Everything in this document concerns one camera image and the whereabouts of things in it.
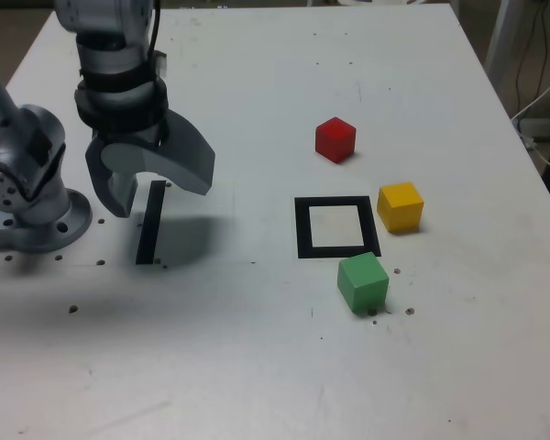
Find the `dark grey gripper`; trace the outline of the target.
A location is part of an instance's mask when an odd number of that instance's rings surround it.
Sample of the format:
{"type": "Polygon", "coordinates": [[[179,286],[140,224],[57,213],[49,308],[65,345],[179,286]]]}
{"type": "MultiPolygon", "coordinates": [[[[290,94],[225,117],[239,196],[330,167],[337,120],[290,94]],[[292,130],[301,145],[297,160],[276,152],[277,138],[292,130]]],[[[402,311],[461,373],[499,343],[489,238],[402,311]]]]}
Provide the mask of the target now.
{"type": "Polygon", "coordinates": [[[130,216],[138,188],[136,174],[141,172],[156,173],[190,193],[206,195],[211,189],[215,152],[181,115],[169,111],[165,122],[165,138],[163,124],[131,132],[93,130],[86,163],[95,194],[114,216],[130,216]]]}

